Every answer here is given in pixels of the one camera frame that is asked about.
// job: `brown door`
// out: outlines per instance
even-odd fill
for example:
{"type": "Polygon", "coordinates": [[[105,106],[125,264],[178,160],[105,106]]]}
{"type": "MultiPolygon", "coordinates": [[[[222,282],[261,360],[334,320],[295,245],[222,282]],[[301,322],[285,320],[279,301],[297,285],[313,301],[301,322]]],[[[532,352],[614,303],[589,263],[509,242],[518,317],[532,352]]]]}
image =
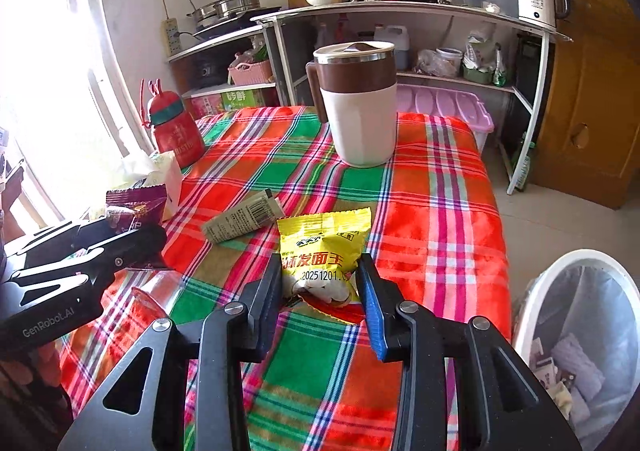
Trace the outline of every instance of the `brown door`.
{"type": "Polygon", "coordinates": [[[532,181],[611,208],[640,166],[640,24],[626,0],[572,0],[558,29],[532,181]]]}

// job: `teal bottle band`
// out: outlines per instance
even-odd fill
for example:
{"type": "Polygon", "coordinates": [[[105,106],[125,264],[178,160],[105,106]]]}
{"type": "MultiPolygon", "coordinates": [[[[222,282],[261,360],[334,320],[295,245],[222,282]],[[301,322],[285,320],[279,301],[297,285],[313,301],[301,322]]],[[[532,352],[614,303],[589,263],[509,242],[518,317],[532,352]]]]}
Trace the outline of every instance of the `teal bottle band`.
{"type": "Polygon", "coordinates": [[[168,107],[151,114],[151,124],[158,126],[159,124],[167,123],[172,119],[175,119],[184,111],[184,105],[182,99],[178,98],[168,107]]]}

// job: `metal screw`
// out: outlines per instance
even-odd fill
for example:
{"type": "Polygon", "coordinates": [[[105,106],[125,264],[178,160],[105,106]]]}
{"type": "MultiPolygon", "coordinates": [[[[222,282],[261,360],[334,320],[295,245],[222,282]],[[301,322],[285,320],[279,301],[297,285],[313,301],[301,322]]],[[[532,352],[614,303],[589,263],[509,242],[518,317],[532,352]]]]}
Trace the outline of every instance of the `metal screw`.
{"type": "Polygon", "coordinates": [[[164,332],[171,326],[171,320],[166,317],[162,317],[160,319],[156,319],[153,323],[151,323],[151,328],[156,332],[164,332]]]}
{"type": "Polygon", "coordinates": [[[232,301],[225,305],[225,312],[230,315],[240,314],[242,310],[244,310],[244,305],[238,301],[232,301]]]}
{"type": "Polygon", "coordinates": [[[400,310],[405,314],[413,314],[418,312],[418,304],[415,301],[402,301],[400,310]]]}
{"type": "Polygon", "coordinates": [[[477,316],[474,317],[472,325],[478,330],[489,330],[491,323],[489,323],[489,320],[486,317],[477,316]]]}

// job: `red bottle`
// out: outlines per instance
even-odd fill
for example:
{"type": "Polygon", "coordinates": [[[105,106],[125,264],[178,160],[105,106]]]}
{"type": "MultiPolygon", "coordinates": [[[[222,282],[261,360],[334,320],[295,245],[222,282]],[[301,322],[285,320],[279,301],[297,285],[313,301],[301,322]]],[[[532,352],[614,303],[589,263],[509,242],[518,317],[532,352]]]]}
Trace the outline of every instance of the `red bottle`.
{"type": "Polygon", "coordinates": [[[204,141],[193,118],[184,109],[180,96],[172,91],[163,92],[160,79],[149,81],[153,97],[145,113],[143,106],[145,80],[140,84],[140,118],[142,125],[151,127],[151,135],[159,152],[174,151],[180,168],[196,162],[205,152],[204,141]]]}

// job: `power strip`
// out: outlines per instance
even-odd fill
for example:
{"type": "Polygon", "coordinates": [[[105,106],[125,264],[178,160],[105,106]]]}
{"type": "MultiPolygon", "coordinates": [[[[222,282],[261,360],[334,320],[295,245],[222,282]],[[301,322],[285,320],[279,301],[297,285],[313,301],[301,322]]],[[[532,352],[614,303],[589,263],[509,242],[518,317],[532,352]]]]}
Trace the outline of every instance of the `power strip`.
{"type": "Polygon", "coordinates": [[[169,18],[160,24],[160,33],[162,34],[162,43],[167,57],[174,56],[182,50],[180,43],[180,35],[178,34],[178,20],[169,18]]]}

